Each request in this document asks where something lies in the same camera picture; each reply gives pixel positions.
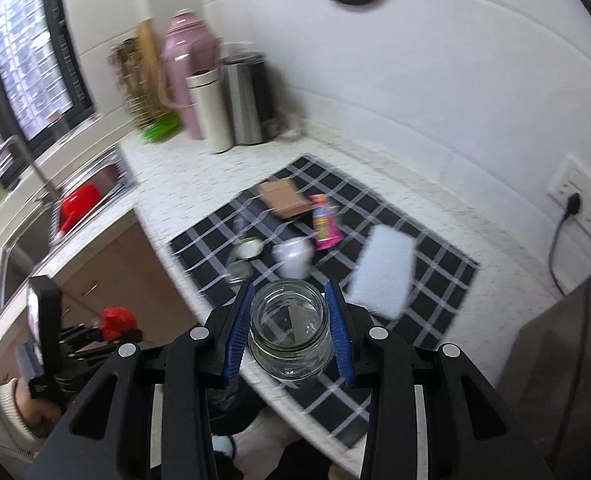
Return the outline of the person's left hand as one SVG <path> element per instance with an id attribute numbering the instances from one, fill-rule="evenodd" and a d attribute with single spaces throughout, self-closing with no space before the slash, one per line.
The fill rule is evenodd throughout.
<path id="1" fill-rule="evenodd" d="M 47 438 L 61 420 L 60 407 L 44 399 L 33 399 L 22 378 L 16 385 L 15 402 L 23 422 L 37 438 Z"/>

